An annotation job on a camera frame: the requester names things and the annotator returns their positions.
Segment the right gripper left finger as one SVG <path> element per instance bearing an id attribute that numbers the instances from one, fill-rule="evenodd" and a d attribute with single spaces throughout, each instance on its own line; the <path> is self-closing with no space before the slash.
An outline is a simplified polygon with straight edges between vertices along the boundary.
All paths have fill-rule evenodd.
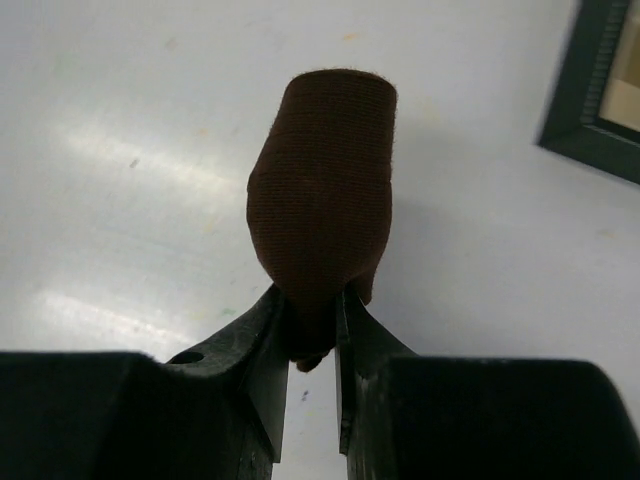
<path id="1" fill-rule="evenodd" d="M 289 364 L 281 331 L 288 304 L 274 285 L 245 313 L 211 337 L 175 355 L 170 369 L 211 389 L 203 433 L 216 479 L 270 479 L 281 460 Z"/>

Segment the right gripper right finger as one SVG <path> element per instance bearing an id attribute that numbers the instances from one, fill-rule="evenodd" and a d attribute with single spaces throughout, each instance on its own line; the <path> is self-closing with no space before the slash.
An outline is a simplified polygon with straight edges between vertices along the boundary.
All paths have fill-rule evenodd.
<path id="1" fill-rule="evenodd" d="M 339 451 L 350 479 L 397 479 L 390 361 L 415 353 L 367 310 L 357 292 L 335 303 Z"/>

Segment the brown striped sock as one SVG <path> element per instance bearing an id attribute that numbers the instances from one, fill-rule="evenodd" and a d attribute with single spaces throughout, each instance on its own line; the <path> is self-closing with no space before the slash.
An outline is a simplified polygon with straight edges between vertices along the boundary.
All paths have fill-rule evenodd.
<path id="1" fill-rule="evenodd" d="M 384 78 L 325 69 L 293 78 L 249 176 L 257 258 L 289 301 L 285 348 L 301 372 L 336 344 L 336 297 L 363 303 L 392 222 L 397 93 Z"/>

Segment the black compartment storage box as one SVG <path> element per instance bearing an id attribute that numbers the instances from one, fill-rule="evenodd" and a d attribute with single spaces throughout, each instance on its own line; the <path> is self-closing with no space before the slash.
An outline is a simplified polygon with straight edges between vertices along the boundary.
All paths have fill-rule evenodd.
<path id="1" fill-rule="evenodd" d="M 629 1 L 581 1 L 537 145 L 637 184 L 639 132 L 602 113 Z"/>

